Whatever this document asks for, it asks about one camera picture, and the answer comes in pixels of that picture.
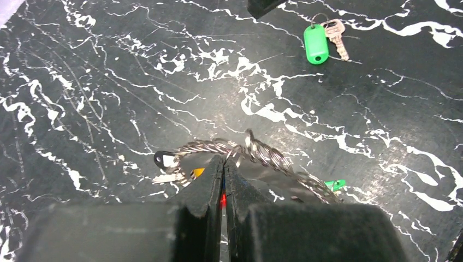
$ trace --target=silver key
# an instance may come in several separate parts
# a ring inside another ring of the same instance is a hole
[[[344,24],[339,19],[333,19],[320,24],[325,28],[325,35],[336,45],[337,52],[344,61],[349,60],[344,43],[342,42],[342,33],[346,30]]]

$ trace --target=marble countertop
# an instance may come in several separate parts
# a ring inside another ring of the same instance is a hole
[[[302,33],[346,26],[307,62]],[[26,1],[0,31],[0,258],[53,203],[162,200],[152,161],[244,131],[348,203],[378,205],[411,261],[444,261],[463,217],[463,5],[243,0]]]

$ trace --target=key ring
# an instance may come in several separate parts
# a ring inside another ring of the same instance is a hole
[[[325,18],[327,19],[327,21],[330,20],[330,19],[328,18],[327,15],[325,15],[325,14],[323,14],[323,13],[318,13],[318,14],[316,14],[316,15],[314,15],[314,16],[312,17],[312,23],[310,24],[310,27],[312,27],[312,29],[315,28],[315,26],[313,25],[313,21],[315,20],[315,17],[317,17],[318,15],[323,15],[323,16],[325,16]]]

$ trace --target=key tag label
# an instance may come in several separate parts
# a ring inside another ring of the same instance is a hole
[[[325,14],[316,14],[312,18],[312,24],[304,31],[305,52],[307,60],[311,64],[321,64],[325,62],[329,56],[328,40],[325,34],[325,28],[313,23],[317,15],[324,15],[328,20],[328,17]]]

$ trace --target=silver braided cable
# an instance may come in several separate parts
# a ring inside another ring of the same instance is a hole
[[[291,163],[280,151],[256,139],[250,129],[246,130],[245,144],[246,146],[241,146],[233,141],[221,138],[189,142],[175,150],[174,162],[171,167],[167,168],[166,173],[181,174],[186,177],[180,167],[180,161],[182,161],[185,156],[192,153],[209,152],[224,154],[227,156],[227,159],[229,157],[238,156],[238,160],[236,161],[237,166],[239,166],[243,158],[247,158],[252,162],[258,162],[263,166],[281,171],[287,177],[296,180],[307,188],[322,203],[334,204],[341,202],[337,195],[316,176],[306,172],[294,172]]]

